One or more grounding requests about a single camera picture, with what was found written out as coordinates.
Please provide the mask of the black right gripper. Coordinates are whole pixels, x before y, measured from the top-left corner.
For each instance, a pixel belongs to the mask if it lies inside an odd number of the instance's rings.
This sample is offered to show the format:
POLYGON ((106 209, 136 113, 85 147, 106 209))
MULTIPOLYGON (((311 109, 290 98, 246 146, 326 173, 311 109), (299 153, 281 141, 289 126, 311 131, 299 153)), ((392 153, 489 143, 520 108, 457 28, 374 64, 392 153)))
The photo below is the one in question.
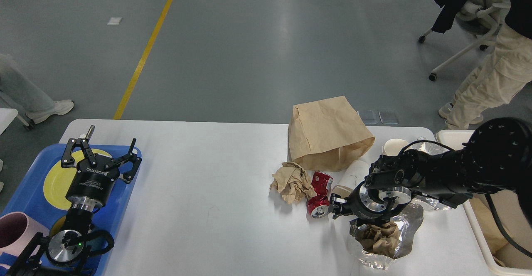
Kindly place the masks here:
POLYGON ((353 215, 356 217, 353 222, 357 227, 384 227, 392 217, 400 214, 411 200, 411 190, 406 187, 369 189, 362 182, 346 199, 330 196, 328 212, 333 220, 353 215))

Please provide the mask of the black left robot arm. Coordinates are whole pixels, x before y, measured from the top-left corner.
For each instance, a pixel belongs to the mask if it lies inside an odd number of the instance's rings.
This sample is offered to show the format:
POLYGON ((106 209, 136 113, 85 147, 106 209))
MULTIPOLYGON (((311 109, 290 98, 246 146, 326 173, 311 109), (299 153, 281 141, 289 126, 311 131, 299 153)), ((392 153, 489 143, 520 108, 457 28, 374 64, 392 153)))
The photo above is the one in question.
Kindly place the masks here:
POLYGON ((94 126, 39 153, 1 217, 2 276, 100 276, 141 165, 129 147, 97 145, 94 126))

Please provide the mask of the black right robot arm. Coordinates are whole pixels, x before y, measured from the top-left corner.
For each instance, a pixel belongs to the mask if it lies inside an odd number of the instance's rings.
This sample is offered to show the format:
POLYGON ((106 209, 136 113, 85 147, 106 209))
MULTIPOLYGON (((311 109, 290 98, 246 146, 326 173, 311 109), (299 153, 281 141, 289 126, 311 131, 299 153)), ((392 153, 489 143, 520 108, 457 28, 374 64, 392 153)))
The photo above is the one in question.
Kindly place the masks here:
POLYGON ((479 126, 460 150, 437 155, 405 146, 398 155, 380 155, 364 180, 348 197, 330 196, 333 218, 354 216, 357 226, 382 226, 401 213, 413 197, 428 196, 456 208, 482 193, 498 230, 521 253, 500 221, 491 195, 502 190, 517 194, 531 222, 531 124, 518 118, 495 118, 479 126))

